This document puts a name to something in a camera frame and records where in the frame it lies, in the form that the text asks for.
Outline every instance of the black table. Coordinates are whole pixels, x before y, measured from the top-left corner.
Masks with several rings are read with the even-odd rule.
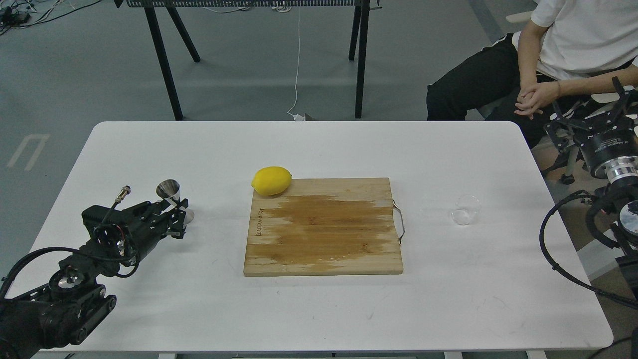
[[[115,0],[117,7],[120,7],[123,2],[124,0]],[[173,75],[170,71],[166,48],[164,47],[164,41],[161,37],[160,25],[158,24],[157,16],[155,14],[155,8],[166,8],[168,10],[168,14],[175,23],[179,34],[182,36],[182,40],[184,40],[193,61],[198,63],[200,61],[200,56],[197,53],[186,28],[184,27],[182,19],[177,13],[177,8],[179,7],[354,6],[355,15],[352,22],[352,37],[350,38],[350,52],[348,54],[348,59],[350,61],[354,61],[355,51],[357,49],[357,38],[359,38],[359,63],[357,64],[355,118],[361,118],[364,76],[366,72],[367,27],[371,10],[370,0],[126,0],[126,4],[132,8],[144,8],[144,11],[146,12],[146,19],[149,23],[153,44],[155,45],[155,51],[157,52],[160,63],[159,66],[161,67],[162,76],[164,76],[164,83],[166,84],[166,89],[168,91],[168,98],[170,99],[170,105],[173,108],[175,120],[177,121],[184,119],[184,115],[182,114],[182,109],[179,105],[179,98],[177,97],[175,82],[173,81]]]

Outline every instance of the gray floor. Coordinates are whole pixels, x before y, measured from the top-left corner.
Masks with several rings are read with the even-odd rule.
[[[46,10],[51,2],[46,0],[38,8]],[[73,0],[75,7],[88,3]],[[504,33],[517,31],[521,26],[507,23],[505,16],[531,10],[535,4],[531,0],[384,0],[382,5],[370,19],[362,118],[368,121],[425,120],[426,86]],[[70,9],[65,3],[54,15]],[[190,59],[166,11],[158,9],[158,18],[187,121],[290,121],[286,112],[295,101],[298,32],[298,100],[292,113],[308,113],[325,121],[355,120],[356,65],[347,61],[351,9],[295,8],[278,13],[253,8],[222,15],[188,8],[179,12],[202,57],[199,64]],[[117,9],[103,1],[48,24],[8,31],[0,37],[0,66],[0,162],[4,164],[0,167],[0,272],[6,273],[33,244],[95,124],[172,121],[173,115],[144,11],[139,8]],[[468,119],[480,119],[480,115],[472,112]],[[37,136],[15,157],[28,135],[48,137],[37,157],[32,156],[41,143]],[[545,167],[555,151],[539,146],[534,155]],[[30,164],[31,158],[36,161]],[[547,179],[557,200],[576,189],[601,186],[583,172],[577,173],[576,184],[560,185],[559,175]],[[80,220],[81,210],[69,213],[68,220]],[[578,219],[581,209],[570,207],[561,214],[576,248],[591,240]],[[49,275],[28,280],[37,285]],[[597,282],[627,290],[618,273]],[[601,303],[617,339],[638,326],[634,312]],[[590,354],[548,352],[547,356],[586,358]],[[124,357],[147,356],[75,356]],[[441,357],[441,353],[419,354],[421,359]],[[524,353],[464,354],[466,359],[524,357]],[[599,356],[618,357],[628,357],[628,346]]]

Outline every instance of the small glass cup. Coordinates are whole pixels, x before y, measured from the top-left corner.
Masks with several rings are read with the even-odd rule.
[[[456,201],[456,207],[450,212],[454,223],[468,225],[474,221],[480,211],[480,201],[471,194],[464,194]]]

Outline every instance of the black pants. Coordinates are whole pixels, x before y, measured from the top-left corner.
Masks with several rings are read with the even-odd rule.
[[[554,79],[538,75],[539,82]],[[427,87],[428,120],[465,120],[470,109],[477,109],[499,98],[502,103],[486,118],[488,121],[511,121],[519,126],[530,148],[545,135],[543,125],[554,113],[552,105],[543,108],[543,114],[534,119],[514,113],[516,98],[521,91],[518,53],[512,45],[512,34],[506,35],[491,47],[482,49],[440,80]],[[588,96],[566,96],[558,100],[563,112]]]

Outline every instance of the person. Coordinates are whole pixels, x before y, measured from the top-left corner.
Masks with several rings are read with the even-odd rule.
[[[531,20],[427,87],[428,120],[464,120],[499,98],[486,117],[516,123],[530,148],[557,101],[563,112],[612,78],[638,86],[638,0],[541,0]]]

